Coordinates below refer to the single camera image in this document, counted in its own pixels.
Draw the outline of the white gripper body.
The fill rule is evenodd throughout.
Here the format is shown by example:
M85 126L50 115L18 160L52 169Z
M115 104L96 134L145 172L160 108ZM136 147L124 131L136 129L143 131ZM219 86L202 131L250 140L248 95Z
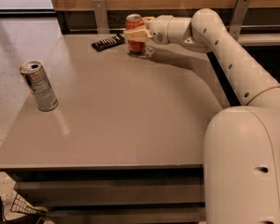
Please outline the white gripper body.
M161 15L155 18L149 25L152 40L160 45L168 45L168 27L173 17L171 15Z

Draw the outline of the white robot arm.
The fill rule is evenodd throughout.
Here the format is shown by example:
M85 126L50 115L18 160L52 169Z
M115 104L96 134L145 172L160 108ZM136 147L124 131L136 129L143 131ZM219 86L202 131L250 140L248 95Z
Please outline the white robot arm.
M215 54L240 104L216 114L205 133L206 224L280 224L280 83L209 8L190 18L146 17L124 34Z

